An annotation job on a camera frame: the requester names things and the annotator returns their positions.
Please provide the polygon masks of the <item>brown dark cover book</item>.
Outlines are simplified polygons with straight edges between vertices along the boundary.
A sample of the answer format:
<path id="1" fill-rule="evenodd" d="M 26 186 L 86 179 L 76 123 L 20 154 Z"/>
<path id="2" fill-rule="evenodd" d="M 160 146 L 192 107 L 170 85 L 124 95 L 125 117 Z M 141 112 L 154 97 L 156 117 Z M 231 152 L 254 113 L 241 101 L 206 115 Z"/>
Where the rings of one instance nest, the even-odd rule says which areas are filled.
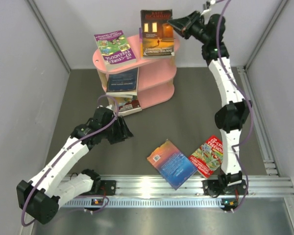
<path id="1" fill-rule="evenodd" d="M 174 56 L 172 10 L 141 10 L 142 57 Z"/>

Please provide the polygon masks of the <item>yellow Brideshead Revisited book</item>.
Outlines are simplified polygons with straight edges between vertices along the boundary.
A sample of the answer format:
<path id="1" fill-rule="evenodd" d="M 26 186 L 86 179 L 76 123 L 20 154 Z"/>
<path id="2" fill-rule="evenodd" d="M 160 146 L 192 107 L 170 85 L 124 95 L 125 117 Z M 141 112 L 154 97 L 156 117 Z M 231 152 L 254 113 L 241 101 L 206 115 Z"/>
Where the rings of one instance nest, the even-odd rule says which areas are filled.
<path id="1" fill-rule="evenodd" d="M 119 105 L 119 116 L 127 116 L 142 110 L 137 96 L 132 98 L 116 97 L 116 101 Z"/>

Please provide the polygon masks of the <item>dark blue paperback book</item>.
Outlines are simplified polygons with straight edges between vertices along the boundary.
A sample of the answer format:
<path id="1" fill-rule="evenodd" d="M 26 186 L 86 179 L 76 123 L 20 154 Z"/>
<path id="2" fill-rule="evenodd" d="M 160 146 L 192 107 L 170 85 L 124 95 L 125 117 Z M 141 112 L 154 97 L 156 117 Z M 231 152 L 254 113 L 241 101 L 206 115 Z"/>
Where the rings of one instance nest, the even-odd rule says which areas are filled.
<path id="1" fill-rule="evenodd" d="M 117 74 L 110 74 L 107 82 L 107 92 L 138 93 L 139 68 L 134 68 Z"/>

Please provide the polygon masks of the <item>blue orange paperback book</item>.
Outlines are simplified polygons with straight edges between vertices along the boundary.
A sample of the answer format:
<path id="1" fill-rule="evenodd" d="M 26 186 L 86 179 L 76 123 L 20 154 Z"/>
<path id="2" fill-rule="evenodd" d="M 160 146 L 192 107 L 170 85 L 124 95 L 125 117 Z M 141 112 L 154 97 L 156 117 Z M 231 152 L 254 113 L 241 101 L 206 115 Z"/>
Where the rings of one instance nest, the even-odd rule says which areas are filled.
<path id="1" fill-rule="evenodd" d="M 195 165 L 170 140 L 156 148 L 147 160 L 174 190 L 197 172 Z"/>

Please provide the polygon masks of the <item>purple 117-storey treehouse book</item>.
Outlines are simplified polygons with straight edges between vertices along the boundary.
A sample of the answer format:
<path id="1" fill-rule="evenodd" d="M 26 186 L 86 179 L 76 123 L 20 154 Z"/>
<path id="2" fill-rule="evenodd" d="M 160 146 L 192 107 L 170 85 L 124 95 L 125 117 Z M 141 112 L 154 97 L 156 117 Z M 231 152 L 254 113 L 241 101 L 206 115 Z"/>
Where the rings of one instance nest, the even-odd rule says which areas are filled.
<path id="1" fill-rule="evenodd" d="M 108 71 L 137 62 L 134 51 L 122 30 L 95 34 L 94 38 Z"/>

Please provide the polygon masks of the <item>red green treehouse book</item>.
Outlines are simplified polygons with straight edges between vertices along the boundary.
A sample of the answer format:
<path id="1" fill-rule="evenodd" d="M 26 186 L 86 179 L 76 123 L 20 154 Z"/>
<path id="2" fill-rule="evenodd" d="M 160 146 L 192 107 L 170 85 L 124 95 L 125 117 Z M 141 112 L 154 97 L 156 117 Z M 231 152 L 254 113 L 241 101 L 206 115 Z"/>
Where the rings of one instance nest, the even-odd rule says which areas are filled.
<path id="1" fill-rule="evenodd" d="M 208 179 L 222 164 L 222 141 L 215 135 L 212 135 L 188 159 L 197 168 L 197 171 L 205 179 Z"/>

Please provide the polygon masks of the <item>169-storey treehouse book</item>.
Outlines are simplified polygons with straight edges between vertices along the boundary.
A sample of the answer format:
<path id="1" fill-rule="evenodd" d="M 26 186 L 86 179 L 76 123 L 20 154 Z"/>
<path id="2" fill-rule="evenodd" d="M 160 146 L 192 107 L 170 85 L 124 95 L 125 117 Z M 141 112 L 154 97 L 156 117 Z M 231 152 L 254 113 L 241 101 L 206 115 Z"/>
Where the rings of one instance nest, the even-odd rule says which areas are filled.
<path id="1" fill-rule="evenodd" d="M 137 93 L 107 92 L 106 95 L 109 95 L 112 97 L 137 98 Z"/>

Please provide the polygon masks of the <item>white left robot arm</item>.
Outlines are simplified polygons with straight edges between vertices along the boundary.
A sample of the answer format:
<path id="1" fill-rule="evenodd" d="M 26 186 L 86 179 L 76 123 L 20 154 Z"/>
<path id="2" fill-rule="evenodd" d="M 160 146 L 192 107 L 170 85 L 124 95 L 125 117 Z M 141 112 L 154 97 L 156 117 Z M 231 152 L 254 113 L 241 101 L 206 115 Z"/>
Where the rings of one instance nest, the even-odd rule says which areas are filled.
<path id="1" fill-rule="evenodd" d="M 85 169 L 66 183 L 63 179 L 103 139 L 116 144 L 131 137 L 123 116 L 110 105 L 97 107 L 93 117 L 74 128 L 64 146 L 36 176 L 16 186 L 22 225 L 27 225 L 25 214 L 47 224 L 67 202 L 82 194 L 97 194 L 101 190 L 101 176 L 94 170 Z"/>

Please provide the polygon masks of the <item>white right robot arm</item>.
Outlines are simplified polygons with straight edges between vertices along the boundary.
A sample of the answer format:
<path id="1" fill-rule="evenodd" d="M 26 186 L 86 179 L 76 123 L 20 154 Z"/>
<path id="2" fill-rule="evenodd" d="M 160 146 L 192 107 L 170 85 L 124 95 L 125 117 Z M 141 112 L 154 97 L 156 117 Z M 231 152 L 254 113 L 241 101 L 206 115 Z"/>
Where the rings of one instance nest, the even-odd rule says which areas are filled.
<path id="1" fill-rule="evenodd" d="M 202 13 L 169 19 L 167 23 L 184 39 L 194 37 L 202 43 L 201 53 L 213 74 L 221 97 L 221 108 L 215 114 L 215 124 L 221 133 L 223 162 L 218 184 L 208 187 L 210 192 L 231 194 L 243 186 L 243 167 L 240 162 L 240 137 L 243 125 L 251 114 L 252 102 L 237 85 L 230 66 L 230 57 L 223 42 L 225 18 L 220 14 L 210 16 L 206 22 Z"/>

